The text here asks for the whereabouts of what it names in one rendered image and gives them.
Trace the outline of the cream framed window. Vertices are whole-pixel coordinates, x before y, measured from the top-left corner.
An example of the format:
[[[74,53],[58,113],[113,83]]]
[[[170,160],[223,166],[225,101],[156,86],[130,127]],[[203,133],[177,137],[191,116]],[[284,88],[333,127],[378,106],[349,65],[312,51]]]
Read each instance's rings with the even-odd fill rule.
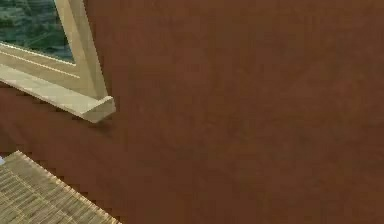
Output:
[[[91,123],[116,111],[85,0],[0,0],[0,83]]]

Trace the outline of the tan woven table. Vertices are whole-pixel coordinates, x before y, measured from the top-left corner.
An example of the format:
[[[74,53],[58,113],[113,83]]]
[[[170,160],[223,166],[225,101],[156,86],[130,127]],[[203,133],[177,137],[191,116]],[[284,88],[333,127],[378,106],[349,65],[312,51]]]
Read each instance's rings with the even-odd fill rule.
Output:
[[[0,156],[0,224],[122,224],[31,158]]]

